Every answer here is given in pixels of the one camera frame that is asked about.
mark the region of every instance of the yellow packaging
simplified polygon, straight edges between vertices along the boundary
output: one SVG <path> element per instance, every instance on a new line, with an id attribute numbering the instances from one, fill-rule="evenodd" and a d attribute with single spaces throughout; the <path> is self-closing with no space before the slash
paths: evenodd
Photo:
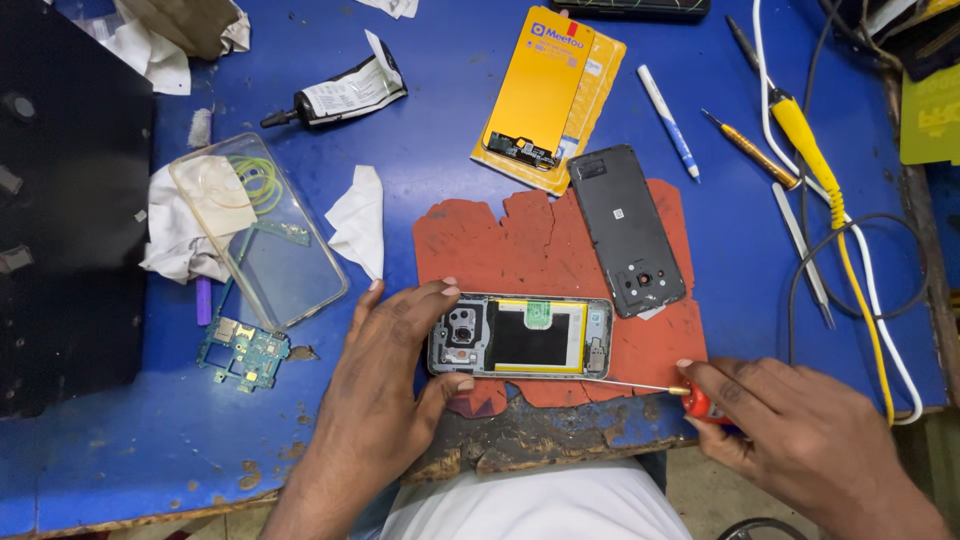
<path id="1" fill-rule="evenodd" d="M 903 73 L 900 161 L 960 164 L 960 64 L 919 83 Z"/>
<path id="2" fill-rule="evenodd" d="M 593 40 L 590 27 L 547 8 L 530 8 L 487 122 L 484 145 L 496 132 L 556 152 Z"/>
<path id="3" fill-rule="evenodd" d="M 626 52 L 627 47 L 623 43 L 599 32 L 595 33 L 583 78 L 574 95 L 559 148 L 556 149 L 555 157 L 559 162 L 552 169 L 541 171 L 506 156 L 488 152 L 484 145 L 488 139 L 483 135 L 478 138 L 470 158 L 525 184 L 558 197 L 563 195 L 570 183 L 566 160 L 579 156 L 587 147 L 587 141 L 597 118 L 600 117 L 600 111 L 607 101 L 613 79 Z"/>

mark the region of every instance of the clear phone case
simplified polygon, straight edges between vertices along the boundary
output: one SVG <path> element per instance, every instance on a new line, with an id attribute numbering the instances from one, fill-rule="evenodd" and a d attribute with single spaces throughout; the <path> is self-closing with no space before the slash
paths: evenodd
<path id="1" fill-rule="evenodd" d="M 263 327 L 283 331 L 347 280 L 257 134 L 175 160 L 170 175 Z"/>

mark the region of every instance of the blue workbench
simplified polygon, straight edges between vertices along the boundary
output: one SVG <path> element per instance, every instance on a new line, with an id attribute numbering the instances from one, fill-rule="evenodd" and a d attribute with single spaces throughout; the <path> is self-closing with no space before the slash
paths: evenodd
<path id="1" fill-rule="evenodd" d="M 529 4 L 421 0 L 415 19 L 393 20 L 350 0 L 239 1 L 250 14 L 252 50 L 215 63 L 193 62 L 190 96 L 157 96 L 154 169 L 187 152 L 193 111 L 216 104 L 214 140 L 260 133 L 329 237 L 333 231 L 323 214 L 350 186 L 354 165 L 375 166 L 385 189 L 388 293 L 417 281 L 411 226 L 431 205 L 447 198 L 485 201 L 502 215 L 500 201 L 526 189 L 471 162 L 468 154 L 492 108 Z M 764 4 L 771 77 L 800 95 L 823 14 L 812 0 Z M 695 26 L 590 23 L 628 49 L 588 150 L 630 143 L 648 177 L 666 179 L 680 190 L 696 275 L 692 294 L 700 304 L 708 352 L 785 357 L 786 292 L 797 260 L 771 181 L 700 114 L 705 108 L 762 141 L 759 86 L 730 36 L 725 12 L 749 32 L 749 2 L 716 2 Z M 307 132 L 296 124 L 269 131 L 256 127 L 268 114 L 289 109 L 295 91 L 366 58 L 371 52 L 364 29 L 390 46 L 409 96 L 322 131 Z M 684 132 L 702 185 L 688 178 L 656 116 L 635 73 L 641 63 L 650 67 Z M 903 214 L 896 180 L 900 165 L 886 112 L 872 69 L 843 46 L 829 46 L 809 118 L 853 216 Z M 826 222 L 827 209 L 819 203 L 813 207 Z M 824 230 L 813 231 L 819 236 Z M 881 300 L 886 307 L 901 304 L 919 283 L 913 240 L 890 223 L 864 230 L 874 248 Z M 359 266 L 338 261 L 350 282 L 347 295 L 289 332 L 294 345 L 312 346 L 320 359 L 285 362 L 276 387 L 253 394 L 215 384 L 209 370 L 194 365 L 204 335 L 196 325 L 194 289 L 152 275 L 143 372 L 135 383 L 50 406 L 34 419 L 0 423 L 0 536 L 191 511 L 255 499 L 278 488 L 295 461 L 296 443 L 309 441 L 352 305 L 369 283 Z M 823 256 L 821 268 L 840 288 L 833 253 Z M 864 325 L 834 311 L 838 329 L 828 331 L 801 289 L 799 362 L 834 375 L 879 404 Z M 233 291 L 225 314 L 255 323 L 238 297 Z M 945 404 L 929 308 L 916 306 L 889 328 L 924 403 Z M 908 408 L 900 378 L 892 380 L 895 403 Z M 634 404 L 621 407 L 626 413 L 618 419 L 622 429 L 616 444 L 636 446 L 693 433 L 681 421 L 675 398 L 652 398 L 665 411 L 655 421 L 644 417 L 639 400 L 624 400 Z M 593 418 L 606 425 L 608 415 L 600 411 Z M 241 482 L 244 477 L 252 478 Z"/>

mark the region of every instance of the white shirt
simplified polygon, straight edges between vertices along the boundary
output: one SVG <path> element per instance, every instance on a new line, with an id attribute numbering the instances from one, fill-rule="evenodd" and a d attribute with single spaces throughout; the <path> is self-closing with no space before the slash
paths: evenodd
<path id="1" fill-rule="evenodd" d="M 381 540 L 689 540 L 684 523 L 632 458 L 407 486 Z"/>

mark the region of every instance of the black cable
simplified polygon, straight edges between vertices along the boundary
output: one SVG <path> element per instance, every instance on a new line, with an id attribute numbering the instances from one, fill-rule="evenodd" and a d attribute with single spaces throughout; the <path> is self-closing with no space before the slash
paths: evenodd
<path id="1" fill-rule="evenodd" d="M 875 219 L 879 217 L 892 219 L 900 223 L 901 225 L 903 225 L 908 231 L 910 231 L 911 234 L 913 234 L 914 239 L 917 241 L 917 246 L 920 247 L 920 249 L 918 250 L 920 252 L 920 270 L 921 270 L 921 273 L 924 275 L 924 282 L 923 284 L 921 284 L 920 289 L 917 291 L 917 294 L 914 295 L 914 297 L 909 302 L 904 304 L 903 307 L 898 308 L 896 311 L 907 311 L 908 309 L 913 307 L 914 304 L 916 304 L 917 301 L 919 301 L 925 294 L 926 288 L 929 285 L 929 281 L 930 281 L 930 277 L 926 272 L 926 253 L 923 247 L 921 246 L 920 233 L 918 233 L 917 230 L 912 225 L 907 223 L 906 220 L 904 220 L 899 216 L 896 216 L 892 213 L 885 213 L 885 212 L 868 213 L 865 215 L 861 215 L 860 217 L 845 223 L 843 227 L 839 229 L 834 229 L 826 238 L 821 240 L 819 244 L 817 244 L 812 250 L 810 250 L 810 252 L 806 255 L 804 260 L 801 261 L 800 266 L 797 267 L 797 271 L 793 273 L 793 282 L 790 283 L 790 293 L 789 293 L 789 297 L 787 297 L 787 331 L 788 331 L 787 363 L 788 364 L 793 365 L 794 363 L 794 338 L 795 338 L 794 336 L 795 298 L 794 297 L 797 296 L 797 284 L 800 283 L 800 276 L 804 273 L 804 269 L 806 268 L 807 264 L 810 263 L 813 260 L 814 256 L 816 256 L 817 253 L 820 252 L 820 250 L 824 249 L 824 247 L 827 246 L 827 244 L 829 244 L 831 240 L 839 236 L 840 233 L 843 233 L 849 230 L 850 228 L 852 228 L 854 225 L 867 221 L 868 219 Z"/>
<path id="2" fill-rule="evenodd" d="M 820 1 L 820 7 L 823 8 L 824 11 L 827 12 L 828 15 L 831 15 L 831 18 L 833 18 L 833 17 L 836 15 L 837 10 L 836 10 L 836 9 L 831 10 L 831 8 L 830 8 L 830 0 L 819 0 L 819 1 Z M 847 39 L 849 39 L 850 41 L 852 41 L 854 44 L 856 44 L 856 45 L 858 45 L 858 46 L 860 46 L 860 47 L 863 47 L 863 48 L 865 48 L 865 49 L 867 49 L 867 50 L 869 50 L 869 51 L 873 51 L 873 50 L 874 50 L 873 47 L 870 46 L 870 43 L 868 43 L 867 40 L 863 38 L 863 36 L 861 36 L 861 35 L 859 35 L 857 32 L 855 32 L 855 31 L 847 24 L 847 21 L 843 20 L 843 17 L 836 17 L 836 27 L 837 27 L 837 30 L 839 30 L 841 34 L 843 34 L 845 37 L 847 37 Z"/>
<path id="3" fill-rule="evenodd" d="M 805 91 L 804 91 L 804 105 L 803 105 L 804 116 L 806 116 L 806 114 L 807 114 L 807 113 L 809 112 L 809 110 L 810 110 L 810 101 L 811 101 L 812 96 L 813 96 L 813 81 L 814 81 L 814 77 L 816 76 L 817 63 L 818 63 L 818 61 L 820 60 L 820 53 L 821 53 L 821 51 L 822 51 L 823 48 L 824 48 L 824 44 L 827 42 L 827 35 L 828 35 L 828 33 L 829 33 L 830 27 L 831 27 L 832 25 L 834 25 L 834 24 L 837 24 L 837 23 L 839 22 L 839 20 L 840 20 L 840 19 L 837 17 L 837 12 L 838 12 L 838 10 L 840 9 L 840 5 L 843 3 L 843 1 L 844 1 L 844 0 L 837 0 L 837 2 L 832 5 L 832 7 L 829 7 L 828 4 L 825 4 L 825 9 L 828 9 L 828 10 L 829 10 L 829 13 L 828 13 L 828 16 L 827 16 L 827 22 L 824 24 L 824 29 L 823 29 L 823 31 L 820 33 L 820 38 L 817 40 L 817 45 L 816 45 L 816 47 L 813 49 L 813 55 L 810 57 L 810 66 L 808 67 L 808 69 L 807 69 L 807 71 L 806 71 L 806 89 L 805 89 Z M 801 226 L 801 234 L 802 234 L 803 237 L 804 237 L 804 242 L 806 243 L 806 245 L 810 245 L 810 231 L 809 231 L 809 225 L 808 225 L 808 223 L 807 223 L 807 214 L 806 214 L 806 207 L 807 207 L 807 185 L 806 185 L 806 175 L 807 175 L 807 172 L 806 172 L 806 170 L 807 170 L 807 167 L 806 167 L 806 162 L 804 161 L 803 156 L 801 156 L 799 152 L 795 152 L 795 162 L 797 163 L 797 168 L 800 169 L 800 175 L 799 175 L 799 177 L 800 177 L 800 226 Z M 813 266 L 814 266 L 814 268 L 817 270 L 817 273 L 819 273 L 819 274 L 821 275 L 821 277 L 822 277 L 824 274 L 823 274 L 823 272 L 820 271 L 820 268 L 819 268 L 819 266 L 817 265 L 817 261 L 816 261 L 816 260 L 813 261 Z M 823 285 L 824 285 L 824 292 L 827 293 L 827 296 L 828 296 L 828 298 L 830 299 L 830 302 L 831 302 L 832 304 L 834 304 L 838 309 L 840 309 L 841 311 L 843 311 L 844 313 L 846 313 L 847 315 L 849 315 L 850 317 L 852 317 L 852 318 L 854 318 L 854 319 L 862 319 L 862 318 L 863 318 L 863 313 L 860 311 L 859 308 L 855 308 L 855 307 L 849 306 L 847 303 L 845 303 L 843 300 L 841 300 L 840 297 L 838 297 L 835 292 L 833 292 L 833 289 L 830 288 L 830 286 L 827 284 L 827 282 L 826 282 L 825 280 L 821 280 L 821 281 L 823 282 Z M 923 297 L 923 295 L 924 295 L 924 293 L 925 293 L 924 289 L 925 289 L 925 287 L 922 287 L 921 290 L 918 292 L 917 296 L 915 296 L 914 298 L 912 298 L 912 299 L 910 300 L 910 302 L 908 302 L 907 304 L 904 304 L 903 307 L 901 307 L 901 308 L 899 308 L 899 309 L 893 309 L 893 310 L 890 310 L 890 311 L 884 310 L 881 314 L 879 314 L 879 315 L 874 315 L 874 319 L 875 319 L 875 320 L 879 320 L 879 319 L 893 319 L 894 317 L 899 317 L 899 316 L 903 315 L 903 314 L 904 314 L 907 310 L 909 310 L 914 304 L 916 304 L 918 301 L 920 301 L 920 299 Z"/>

